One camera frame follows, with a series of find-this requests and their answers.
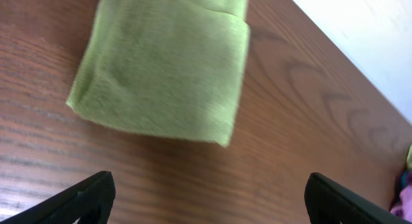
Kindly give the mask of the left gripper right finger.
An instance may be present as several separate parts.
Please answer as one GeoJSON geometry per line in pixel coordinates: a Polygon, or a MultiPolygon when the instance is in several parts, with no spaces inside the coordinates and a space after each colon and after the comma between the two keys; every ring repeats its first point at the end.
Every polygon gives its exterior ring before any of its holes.
{"type": "Polygon", "coordinates": [[[321,173],[312,173],[304,190],[311,224],[409,224],[321,173]]]}

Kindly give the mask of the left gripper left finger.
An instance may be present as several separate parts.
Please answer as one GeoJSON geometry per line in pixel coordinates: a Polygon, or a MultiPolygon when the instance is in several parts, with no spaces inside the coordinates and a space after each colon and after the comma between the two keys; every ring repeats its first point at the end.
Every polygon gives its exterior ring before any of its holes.
{"type": "Polygon", "coordinates": [[[100,171],[1,224],[106,224],[116,196],[109,171],[100,171]]]}

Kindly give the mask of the green microfiber cloth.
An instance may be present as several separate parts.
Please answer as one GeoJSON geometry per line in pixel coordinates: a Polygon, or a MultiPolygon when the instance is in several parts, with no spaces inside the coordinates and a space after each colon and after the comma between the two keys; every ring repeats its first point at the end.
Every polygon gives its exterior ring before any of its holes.
{"type": "Polygon", "coordinates": [[[248,53],[248,0],[99,0],[67,104],[128,133],[227,147],[248,53]]]}

